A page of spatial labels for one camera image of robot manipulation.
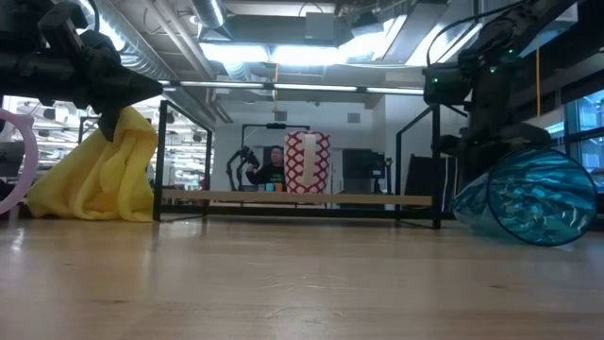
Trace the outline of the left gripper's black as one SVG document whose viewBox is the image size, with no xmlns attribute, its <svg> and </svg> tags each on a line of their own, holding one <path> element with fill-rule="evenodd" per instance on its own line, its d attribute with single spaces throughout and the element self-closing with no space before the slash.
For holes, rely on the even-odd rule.
<svg viewBox="0 0 604 340">
<path fill-rule="evenodd" d="M 97 125 L 107 141 L 113 140 L 121 109 L 162 92 L 158 81 L 125 68 L 107 48 L 84 48 L 72 62 L 52 49 L 1 47 L 1 94 L 92 106 L 102 112 Z"/>
</svg>

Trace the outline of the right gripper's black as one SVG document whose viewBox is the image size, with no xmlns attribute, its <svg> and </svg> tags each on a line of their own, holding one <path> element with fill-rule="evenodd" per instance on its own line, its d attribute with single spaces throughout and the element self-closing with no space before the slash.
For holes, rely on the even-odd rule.
<svg viewBox="0 0 604 340">
<path fill-rule="evenodd" d="M 498 145 L 548 145 L 550 134 L 541 127 L 527 123 L 505 126 L 498 132 L 487 128 L 474 131 L 469 127 L 460 129 L 461 136 L 443 135 L 441 152 L 460 157 L 461 188 L 484 174 L 495 163 L 495 153 L 489 150 L 469 150 L 470 148 Z"/>
</svg>

